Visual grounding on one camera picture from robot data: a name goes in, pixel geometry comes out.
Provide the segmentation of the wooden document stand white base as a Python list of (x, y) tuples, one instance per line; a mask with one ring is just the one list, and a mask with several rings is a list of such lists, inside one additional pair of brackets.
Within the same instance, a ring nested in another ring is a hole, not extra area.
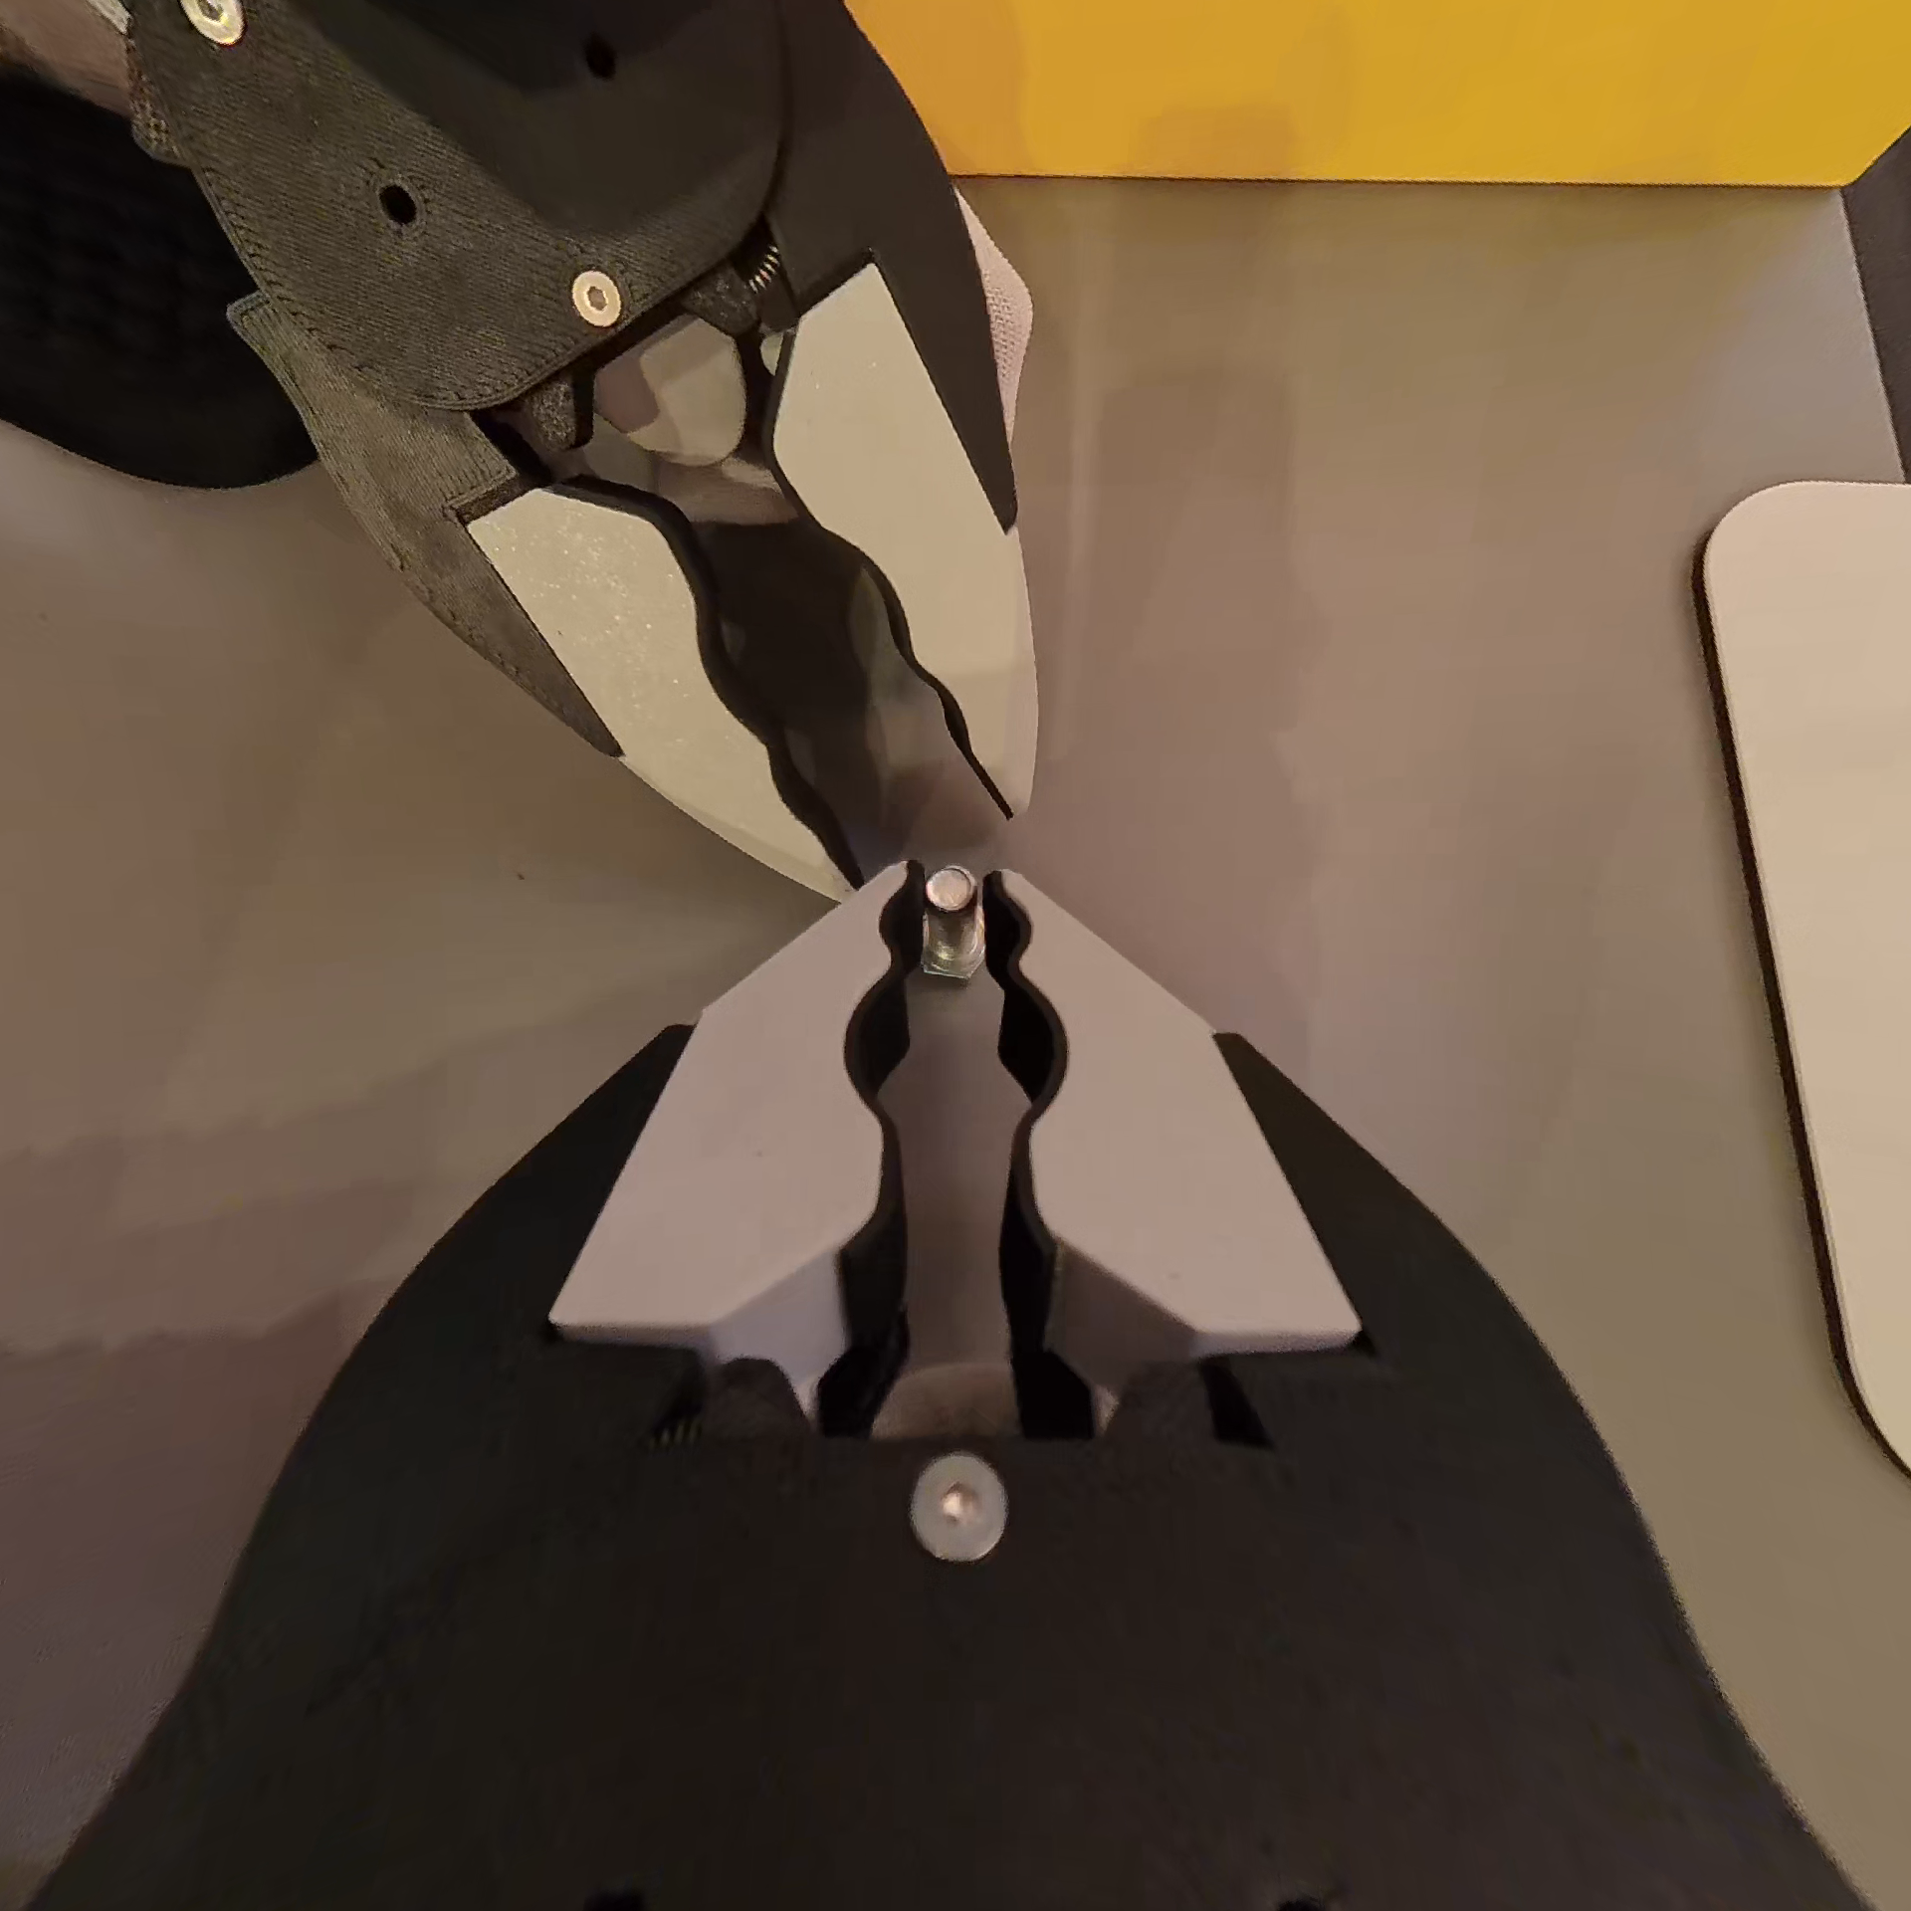
[(1907, 1469), (1907, 482), (1746, 496), (1698, 603), (1834, 1365)]

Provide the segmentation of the black round pad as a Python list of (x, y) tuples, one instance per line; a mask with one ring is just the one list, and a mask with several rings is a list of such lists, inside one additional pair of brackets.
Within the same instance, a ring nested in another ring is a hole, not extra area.
[(5, 422), (166, 487), (308, 465), (293, 403), (227, 321), (249, 294), (188, 172), (104, 106), (5, 73)]

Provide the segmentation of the person's left hand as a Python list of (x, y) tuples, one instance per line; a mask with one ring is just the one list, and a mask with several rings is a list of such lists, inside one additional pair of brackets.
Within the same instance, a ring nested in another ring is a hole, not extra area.
[(1019, 381), (1035, 329), (1035, 300), (996, 239), (982, 224), (967, 196), (957, 191), (976, 269), (982, 280), (986, 322), (994, 352), (994, 379), (1006, 420), (1006, 436), (1014, 440)]

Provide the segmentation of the silver hex bolt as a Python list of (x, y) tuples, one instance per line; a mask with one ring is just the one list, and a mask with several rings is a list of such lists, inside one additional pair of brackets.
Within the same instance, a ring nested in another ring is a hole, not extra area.
[(941, 863), (924, 877), (924, 973), (969, 982), (986, 964), (986, 908), (982, 879), (963, 863)]

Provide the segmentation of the yellow plastic bin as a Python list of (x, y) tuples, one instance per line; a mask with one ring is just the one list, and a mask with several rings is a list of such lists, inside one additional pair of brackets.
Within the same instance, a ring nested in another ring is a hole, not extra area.
[(1907, 1), (852, 1), (955, 174), (1837, 186)]

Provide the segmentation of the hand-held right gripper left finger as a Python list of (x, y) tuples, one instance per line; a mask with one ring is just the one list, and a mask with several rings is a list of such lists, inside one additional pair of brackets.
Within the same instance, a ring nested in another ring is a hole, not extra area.
[(890, 866), (697, 1017), (564, 1284), (577, 1341), (775, 1365), (872, 1420), (908, 1347), (900, 1150), (917, 871)]

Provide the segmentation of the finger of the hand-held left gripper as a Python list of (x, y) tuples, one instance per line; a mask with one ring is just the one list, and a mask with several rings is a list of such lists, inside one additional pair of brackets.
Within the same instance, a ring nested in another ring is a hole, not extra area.
[(600, 480), (530, 488), (468, 536), (661, 800), (827, 899), (899, 856), (873, 707), (886, 613), (836, 539), (696, 522)]
[(824, 816), (899, 824), (952, 766), (1001, 816), (1035, 791), (1040, 689), (986, 300), (931, 298), (931, 347), (881, 263), (774, 336), (760, 426), (778, 519), (702, 521), (723, 650)]

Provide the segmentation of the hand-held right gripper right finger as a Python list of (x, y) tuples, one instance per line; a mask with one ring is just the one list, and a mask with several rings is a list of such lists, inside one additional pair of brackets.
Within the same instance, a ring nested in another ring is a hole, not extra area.
[(1134, 1373), (1321, 1354), (1360, 1322), (1221, 1036), (1022, 873), (996, 877), (996, 1055), (1027, 1099), (1001, 1296), (1019, 1417)]

